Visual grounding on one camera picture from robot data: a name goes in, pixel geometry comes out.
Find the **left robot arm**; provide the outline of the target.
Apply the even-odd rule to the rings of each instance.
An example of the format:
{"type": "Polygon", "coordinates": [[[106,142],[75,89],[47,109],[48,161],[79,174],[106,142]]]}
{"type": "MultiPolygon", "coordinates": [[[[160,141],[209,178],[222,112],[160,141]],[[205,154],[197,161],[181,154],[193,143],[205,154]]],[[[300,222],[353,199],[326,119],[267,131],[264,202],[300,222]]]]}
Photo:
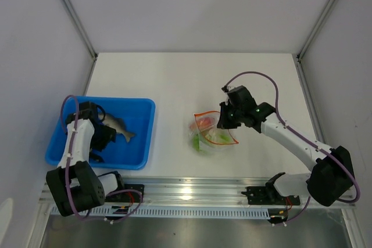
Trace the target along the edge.
{"type": "Polygon", "coordinates": [[[93,102],[78,105],[78,113],[65,119],[67,139],[62,158],[56,169],[48,171],[46,181],[59,213],[68,217],[79,216],[102,206],[108,196],[112,201],[121,201],[126,187],[117,171],[96,175],[90,159],[100,160],[92,151],[103,151],[116,141],[116,130],[103,125],[101,107],[93,102]]]}

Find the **green toy grapes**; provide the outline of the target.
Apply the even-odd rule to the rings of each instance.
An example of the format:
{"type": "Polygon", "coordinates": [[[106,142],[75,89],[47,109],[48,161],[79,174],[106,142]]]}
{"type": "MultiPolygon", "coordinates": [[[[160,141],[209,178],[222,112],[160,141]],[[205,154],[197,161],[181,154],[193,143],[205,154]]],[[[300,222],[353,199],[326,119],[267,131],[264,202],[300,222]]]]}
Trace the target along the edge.
{"type": "Polygon", "coordinates": [[[200,136],[199,134],[194,134],[194,136],[191,138],[192,148],[198,153],[206,154],[206,150],[201,146],[202,143],[205,143],[205,140],[203,136],[200,136]]]}

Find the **white green toy cabbage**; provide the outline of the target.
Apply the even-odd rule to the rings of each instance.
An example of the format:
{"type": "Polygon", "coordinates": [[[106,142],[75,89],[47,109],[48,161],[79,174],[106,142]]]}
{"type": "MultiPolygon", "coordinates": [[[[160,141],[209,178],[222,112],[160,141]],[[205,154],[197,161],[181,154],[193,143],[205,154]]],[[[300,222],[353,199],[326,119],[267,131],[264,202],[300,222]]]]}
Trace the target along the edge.
{"type": "Polygon", "coordinates": [[[204,131],[203,136],[207,141],[216,145],[228,145],[234,142],[227,130],[220,130],[217,128],[204,131]]]}

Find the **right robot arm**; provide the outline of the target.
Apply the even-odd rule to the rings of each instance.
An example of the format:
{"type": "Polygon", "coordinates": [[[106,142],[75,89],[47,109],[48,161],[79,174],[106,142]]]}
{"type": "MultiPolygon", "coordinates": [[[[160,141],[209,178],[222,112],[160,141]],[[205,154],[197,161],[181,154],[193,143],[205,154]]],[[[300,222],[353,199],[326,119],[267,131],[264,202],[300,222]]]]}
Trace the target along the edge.
{"type": "Polygon", "coordinates": [[[227,99],[220,103],[219,129],[237,129],[242,125],[252,128],[286,148],[308,169],[303,174],[280,172],[270,178],[265,184],[269,202],[276,204],[288,196],[309,196],[329,207],[342,200],[355,178],[350,154],[344,147],[332,148],[307,139],[282,122],[272,105],[266,102],[258,105],[242,85],[222,90],[227,99]]]}

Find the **grey toy fish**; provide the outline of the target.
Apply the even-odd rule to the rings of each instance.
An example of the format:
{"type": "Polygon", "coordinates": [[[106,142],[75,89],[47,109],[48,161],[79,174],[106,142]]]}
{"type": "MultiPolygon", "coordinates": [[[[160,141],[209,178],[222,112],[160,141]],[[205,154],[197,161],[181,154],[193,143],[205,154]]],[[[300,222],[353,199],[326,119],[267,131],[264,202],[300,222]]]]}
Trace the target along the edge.
{"type": "Polygon", "coordinates": [[[124,136],[127,143],[135,136],[135,133],[127,130],[126,124],[122,118],[115,117],[112,114],[106,113],[105,116],[102,117],[102,123],[116,130],[117,134],[124,136]]]}

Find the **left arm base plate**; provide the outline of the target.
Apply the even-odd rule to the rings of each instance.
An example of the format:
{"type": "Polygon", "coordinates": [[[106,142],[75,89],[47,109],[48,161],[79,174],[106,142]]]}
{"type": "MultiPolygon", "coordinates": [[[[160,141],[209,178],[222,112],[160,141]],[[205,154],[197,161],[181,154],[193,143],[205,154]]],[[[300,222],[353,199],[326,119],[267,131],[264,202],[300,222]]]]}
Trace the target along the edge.
{"type": "Polygon", "coordinates": [[[144,184],[124,184],[125,190],[129,190],[122,194],[122,202],[125,203],[139,203],[141,198],[137,192],[144,195],[145,185],[144,184]]]}

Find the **clear zip top bag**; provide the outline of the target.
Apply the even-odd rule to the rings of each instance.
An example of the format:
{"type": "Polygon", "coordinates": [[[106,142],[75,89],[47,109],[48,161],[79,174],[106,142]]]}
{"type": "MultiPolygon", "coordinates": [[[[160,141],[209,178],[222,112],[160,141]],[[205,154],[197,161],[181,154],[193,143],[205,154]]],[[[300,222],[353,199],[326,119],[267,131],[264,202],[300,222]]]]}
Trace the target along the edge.
{"type": "Polygon", "coordinates": [[[194,113],[188,126],[189,145],[200,154],[215,154],[239,144],[230,130],[217,127],[220,112],[194,113]]]}

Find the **red orange toy mango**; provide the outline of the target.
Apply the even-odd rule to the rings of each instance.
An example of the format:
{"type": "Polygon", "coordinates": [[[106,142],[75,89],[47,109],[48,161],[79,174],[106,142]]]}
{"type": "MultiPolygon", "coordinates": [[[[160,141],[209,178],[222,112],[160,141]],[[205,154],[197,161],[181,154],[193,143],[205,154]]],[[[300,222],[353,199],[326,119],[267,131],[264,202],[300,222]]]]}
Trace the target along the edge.
{"type": "Polygon", "coordinates": [[[210,127],[213,127],[215,125],[215,118],[214,117],[199,117],[194,120],[193,123],[190,124],[189,128],[190,130],[205,130],[209,129],[210,127]]]}

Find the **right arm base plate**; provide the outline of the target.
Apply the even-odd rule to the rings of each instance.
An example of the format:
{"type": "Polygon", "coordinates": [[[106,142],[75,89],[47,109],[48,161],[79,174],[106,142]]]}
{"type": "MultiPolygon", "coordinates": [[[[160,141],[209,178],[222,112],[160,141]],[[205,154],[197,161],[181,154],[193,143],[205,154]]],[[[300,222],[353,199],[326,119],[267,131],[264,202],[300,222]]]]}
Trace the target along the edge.
{"type": "Polygon", "coordinates": [[[249,205],[299,206],[301,204],[299,197],[281,196],[273,187],[268,186],[248,186],[241,194],[246,196],[249,205]]]}

